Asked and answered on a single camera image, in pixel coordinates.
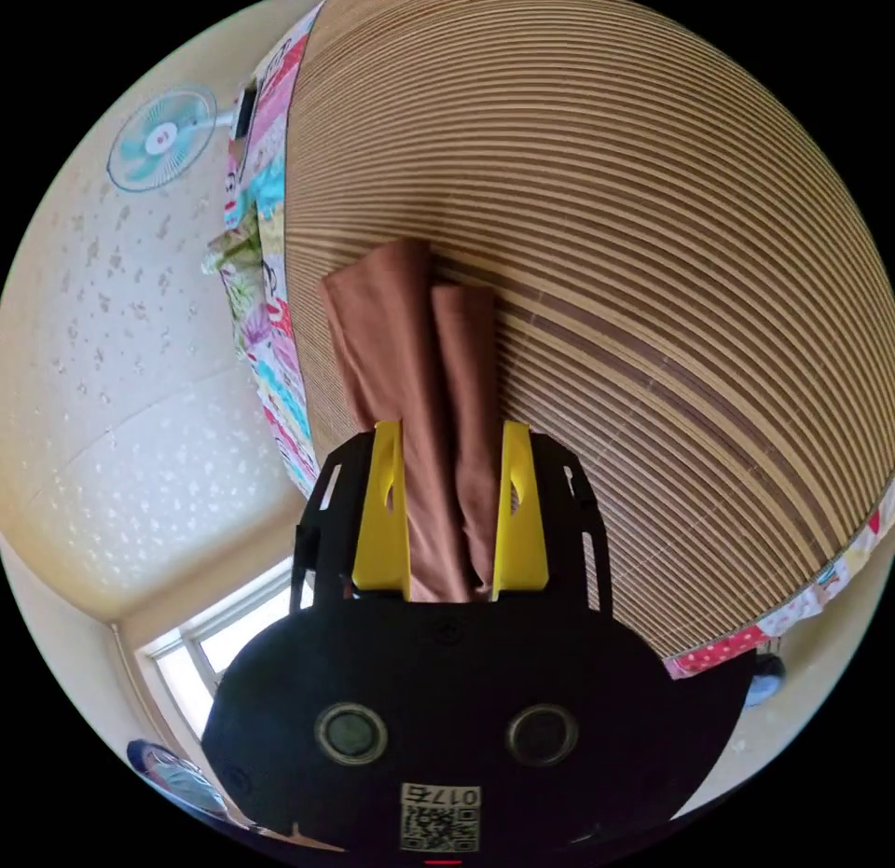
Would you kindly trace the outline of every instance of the wall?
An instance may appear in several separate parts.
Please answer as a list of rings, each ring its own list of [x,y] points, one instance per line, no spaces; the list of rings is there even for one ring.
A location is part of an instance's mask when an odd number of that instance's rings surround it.
[[[0,536],[0,557],[34,643],[78,712],[122,758],[129,740],[158,731],[127,678],[109,626],[45,586]]]
[[[126,648],[144,648],[288,558],[303,510],[304,499],[298,495],[295,509],[277,515],[239,545],[210,556],[201,568],[183,573],[176,585],[121,617],[117,626]]]
[[[320,0],[268,0],[212,26],[99,119],[49,188],[0,300],[0,530],[54,591],[103,622],[300,510],[238,362],[224,288],[227,132],[166,186],[106,173],[128,116],[198,82],[220,107]]]

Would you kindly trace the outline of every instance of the brown cloth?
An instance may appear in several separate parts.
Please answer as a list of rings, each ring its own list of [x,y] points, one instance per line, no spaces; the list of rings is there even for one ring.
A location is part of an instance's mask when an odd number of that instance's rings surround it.
[[[494,296],[434,282],[423,241],[380,246],[321,281],[339,371],[364,430],[400,420],[414,600],[491,584],[500,486]]]

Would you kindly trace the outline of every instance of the striped mat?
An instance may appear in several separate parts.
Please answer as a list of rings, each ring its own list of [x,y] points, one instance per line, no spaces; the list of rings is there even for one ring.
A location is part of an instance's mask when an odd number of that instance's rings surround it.
[[[496,291],[505,417],[580,455],[616,614],[661,655],[787,601],[873,510],[879,255],[798,123],[681,26],[626,0],[326,1],[285,201],[321,462],[355,431],[318,281],[403,236]]]

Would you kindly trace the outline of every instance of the colorful blanket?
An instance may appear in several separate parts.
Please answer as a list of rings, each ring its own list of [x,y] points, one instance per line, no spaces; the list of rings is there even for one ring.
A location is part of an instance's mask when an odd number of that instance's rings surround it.
[[[227,290],[237,354],[255,374],[258,397],[292,481],[309,496],[320,473],[310,439],[283,273],[286,118],[310,28],[321,2],[255,69],[258,86],[245,159],[227,152],[226,233],[209,244],[204,270]]]

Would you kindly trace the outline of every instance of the qr code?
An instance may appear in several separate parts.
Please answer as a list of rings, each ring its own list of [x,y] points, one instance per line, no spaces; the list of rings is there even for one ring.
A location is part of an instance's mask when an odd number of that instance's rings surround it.
[[[477,852],[480,787],[401,785],[401,849]]]

